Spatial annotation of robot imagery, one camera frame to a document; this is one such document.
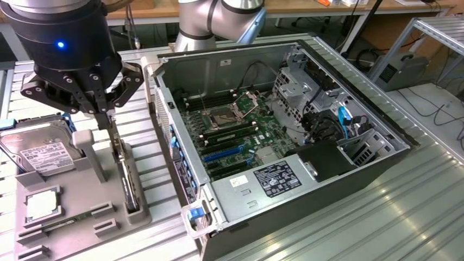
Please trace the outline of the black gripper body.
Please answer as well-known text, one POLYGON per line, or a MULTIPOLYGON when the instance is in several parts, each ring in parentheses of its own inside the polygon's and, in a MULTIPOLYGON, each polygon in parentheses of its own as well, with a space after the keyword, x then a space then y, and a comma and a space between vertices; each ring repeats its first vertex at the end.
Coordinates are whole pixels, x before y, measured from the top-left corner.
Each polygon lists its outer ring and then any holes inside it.
POLYGON ((59 14, 33 14, 15 7, 1 11, 35 62, 35 73, 49 80, 52 73, 69 73, 81 80, 96 80, 104 89, 113 80, 109 61, 121 61, 112 45, 105 7, 80 7, 59 14))

